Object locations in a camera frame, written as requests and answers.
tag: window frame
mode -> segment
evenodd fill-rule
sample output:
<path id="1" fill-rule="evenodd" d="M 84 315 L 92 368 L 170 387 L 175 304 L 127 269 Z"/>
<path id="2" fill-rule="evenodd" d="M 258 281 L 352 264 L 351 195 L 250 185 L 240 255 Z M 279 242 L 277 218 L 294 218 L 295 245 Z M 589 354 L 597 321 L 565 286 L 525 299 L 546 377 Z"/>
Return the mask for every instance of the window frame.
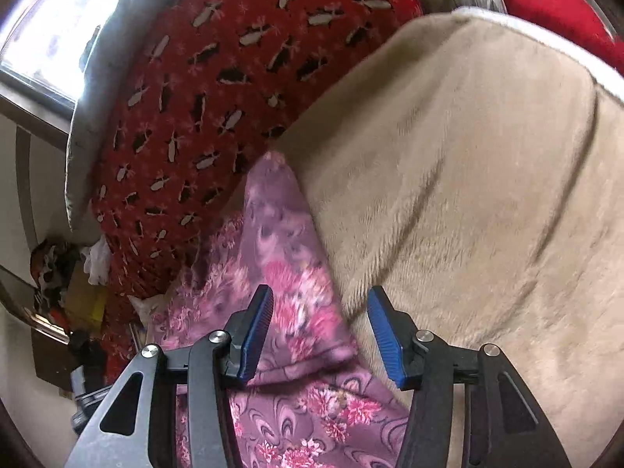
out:
<path id="1" fill-rule="evenodd" d="M 50 89 L 45 84 L 31 79 L 10 67 L 1 65 L 2 57 L 11 39 L 19 32 L 21 26 L 25 25 L 34 13 L 39 10 L 44 0 L 20 0 L 13 12 L 0 28 L 0 83 L 10 89 L 21 93 L 32 99 L 45 109 L 48 109 L 59 116 L 70 120 L 74 113 L 76 103 L 67 96 Z"/>

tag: window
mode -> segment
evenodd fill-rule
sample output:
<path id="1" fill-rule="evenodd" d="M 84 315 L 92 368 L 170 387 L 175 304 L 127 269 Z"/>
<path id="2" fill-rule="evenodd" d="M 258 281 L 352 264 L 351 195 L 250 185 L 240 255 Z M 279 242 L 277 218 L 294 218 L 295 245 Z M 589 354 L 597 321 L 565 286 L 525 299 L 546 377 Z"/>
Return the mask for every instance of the window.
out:
<path id="1" fill-rule="evenodd" d="M 24 12 L 5 24 L 2 80 L 35 99 L 47 98 L 57 106 L 52 108 L 73 109 L 90 48 L 117 1 L 29 0 Z"/>

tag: cardboard box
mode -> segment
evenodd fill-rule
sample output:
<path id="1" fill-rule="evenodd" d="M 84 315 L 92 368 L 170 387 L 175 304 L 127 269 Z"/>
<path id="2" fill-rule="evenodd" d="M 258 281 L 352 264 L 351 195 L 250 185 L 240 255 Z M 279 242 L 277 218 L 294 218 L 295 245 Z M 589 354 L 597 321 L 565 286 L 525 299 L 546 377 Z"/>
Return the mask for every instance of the cardboard box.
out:
<path id="1" fill-rule="evenodd" d="M 78 261 L 65 296 L 65 312 L 72 331 L 83 329 L 93 337 L 100 337 L 108 289 L 89 284 L 89 277 Z"/>

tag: beige fleece blanket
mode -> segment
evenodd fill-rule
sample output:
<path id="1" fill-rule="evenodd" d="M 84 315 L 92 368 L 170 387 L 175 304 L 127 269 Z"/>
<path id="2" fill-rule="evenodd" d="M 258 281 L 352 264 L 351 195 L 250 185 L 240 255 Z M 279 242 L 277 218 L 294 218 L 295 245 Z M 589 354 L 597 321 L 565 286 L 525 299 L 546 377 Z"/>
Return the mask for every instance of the beige fleece blanket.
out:
<path id="1" fill-rule="evenodd" d="M 391 386 L 365 307 L 382 284 L 447 342 L 500 345 L 573 466 L 597 458 L 624 418 L 623 114 L 562 53 L 433 15 L 286 132 L 376 375 Z"/>

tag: white cloth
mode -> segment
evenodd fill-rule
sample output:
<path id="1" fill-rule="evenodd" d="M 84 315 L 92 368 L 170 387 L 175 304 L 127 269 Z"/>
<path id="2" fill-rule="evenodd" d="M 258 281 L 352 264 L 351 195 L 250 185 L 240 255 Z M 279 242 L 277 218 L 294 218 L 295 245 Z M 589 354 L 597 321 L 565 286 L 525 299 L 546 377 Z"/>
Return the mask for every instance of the white cloth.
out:
<path id="1" fill-rule="evenodd" d="M 86 246 L 80 250 L 85 256 L 83 270 L 89 275 L 89 284 L 108 284 L 108 273 L 110 272 L 110 248 L 106 238 L 102 236 L 100 240 L 91 247 Z"/>

